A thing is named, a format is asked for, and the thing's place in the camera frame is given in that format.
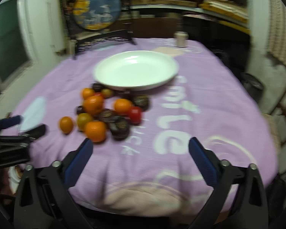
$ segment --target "tablecloth pattern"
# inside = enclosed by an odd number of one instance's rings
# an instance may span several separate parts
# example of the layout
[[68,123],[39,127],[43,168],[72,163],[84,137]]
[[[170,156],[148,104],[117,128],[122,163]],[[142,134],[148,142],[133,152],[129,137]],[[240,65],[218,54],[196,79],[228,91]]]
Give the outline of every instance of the tablecloth pattern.
[[[47,74],[22,100],[13,114],[23,115],[17,134],[38,123],[48,125],[46,136],[33,143],[31,164],[49,166],[78,148],[83,133],[68,136],[58,128],[63,116],[76,120],[80,91],[94,82],[93,70],[102,59],[123,51],[152,50],[169,54],[179,63],[179,73],[168,84],[145,92],[151,108],[143,122],[131,127],[124,141],[110,133],[94,152],[75,187],[75,202],[90,209],[136,216],[194,215],[212,192],[188,153],[195,136],[220,159],[233,165],[258,165],[267,186],[277,173],[277,157],[269,128],[255,102],[228,68],[199,42],[175,48],[174,39],[136,39],[129,43],[87,51],[77,60],[67,59]],[[105,101],[112,108],[116,99]],[[234,185],[223,210],[228,210]]]

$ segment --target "small orange fruit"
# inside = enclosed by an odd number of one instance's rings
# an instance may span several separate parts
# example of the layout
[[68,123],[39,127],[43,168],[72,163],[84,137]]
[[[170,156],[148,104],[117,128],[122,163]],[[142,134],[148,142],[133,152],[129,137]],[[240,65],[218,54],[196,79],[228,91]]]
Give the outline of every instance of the small orange fruit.
[[113,96],[113,91],[111,89],[102,89],[101,92],[105,98],[110,98]]
[[85,126],[85,135],[92,142],[102,142],[106,139],[106,124],[102,121],[90,121]]
[[85,130],[85,125],[89,122],[89,121],[92,121],[93,118],[90,114],[88,113],[81,113],[78,115],[77,117],[77,126],[78,126],[78,129],[80,131],[84,131]]
[[70,117],[62,117],[59,121],[59,128],[63,133],[68,134],[73,130],[73,121]]
[[97,115],[103,111],[104,107],[104,98],[102,96],[93,95],[88,97],[83,102],[84,110],[93,115]]
[[84,100],[86,100],[88,97],[93,96],[93,95],[94,95],[93,89],[89,89],[89,88],[82,89],[82,97]]
[[119,115],[127,115],[127,112],[132,107],[132,102],[127,99],[117,99],[114,104],[113,108]]

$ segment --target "round decorative plate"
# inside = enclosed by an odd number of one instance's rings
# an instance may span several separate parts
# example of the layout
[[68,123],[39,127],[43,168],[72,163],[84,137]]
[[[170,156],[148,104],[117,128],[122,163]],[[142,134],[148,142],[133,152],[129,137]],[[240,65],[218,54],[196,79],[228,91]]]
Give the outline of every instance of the round decorative plate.
[[170,56],[152,51],[130,51],[115,54],[95,67],[95,80],[115,90],[147,90],[159,87],[179,70]]
[[76,0],[73,17],[83,29],[101,30],[119,18],[121,9],[121,0]]

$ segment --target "white plate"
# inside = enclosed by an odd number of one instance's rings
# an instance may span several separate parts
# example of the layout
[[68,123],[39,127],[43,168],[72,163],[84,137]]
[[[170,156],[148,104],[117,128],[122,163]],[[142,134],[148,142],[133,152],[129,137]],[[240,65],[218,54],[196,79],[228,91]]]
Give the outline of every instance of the white plate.
[[179,70],[170,56],[152,51],[115,54],[99,62],[94,70],[97,82],[115,90],[147,90],[159,87]]

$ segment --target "fruit pile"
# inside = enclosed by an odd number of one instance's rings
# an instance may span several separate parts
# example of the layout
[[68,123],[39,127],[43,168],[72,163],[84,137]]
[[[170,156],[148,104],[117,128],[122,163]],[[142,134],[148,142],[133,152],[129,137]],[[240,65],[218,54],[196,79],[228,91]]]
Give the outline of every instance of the fruit pile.
[[[81,92],[83,104],[76,108],[76,124],[92,142],[102,142],[106,139],[106,130],[110,130],[114,139],[125,139],[130,131],[130,124],[140,124],[142,112],[149,107],[147,95],[133,95],[129,91],[117,92],[121,96],[114,101],[113,110],[104,109],[104,99],[114,95],[111,89],[94,83],[91,88]],[[73,130],[70,117],[59,121],[59,128],[64,134]]]

